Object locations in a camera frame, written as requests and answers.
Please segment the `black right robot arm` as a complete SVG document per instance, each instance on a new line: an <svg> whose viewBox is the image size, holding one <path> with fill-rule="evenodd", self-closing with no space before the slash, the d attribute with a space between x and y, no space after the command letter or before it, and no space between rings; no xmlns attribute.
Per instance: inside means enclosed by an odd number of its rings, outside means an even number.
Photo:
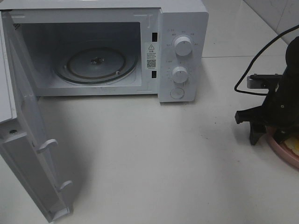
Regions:
<svg viewBox="0 0 299 224"><path fill-rule="evenodd" d="M282 75L257 75L248 77L249 88L268 89L262 105L237 111L236 123L249 122L251 145L267 132L275 129L273 138L280 144L299 132L299 39L287 47L286 69Z"/></svg>

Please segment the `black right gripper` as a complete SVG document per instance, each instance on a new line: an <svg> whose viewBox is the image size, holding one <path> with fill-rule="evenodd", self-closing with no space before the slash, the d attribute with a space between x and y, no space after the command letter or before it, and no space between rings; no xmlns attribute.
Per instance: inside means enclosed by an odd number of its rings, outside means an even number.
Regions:
<svg viewBox="0 0 299 224"><path fill-rule="evenodd" d="M299 71L287 67L276 86L269 91L263 106L235 113L237 124L250 122L249 141L255 145L267 133L268 125L276 128L275 136L299 133Z"/></svg>

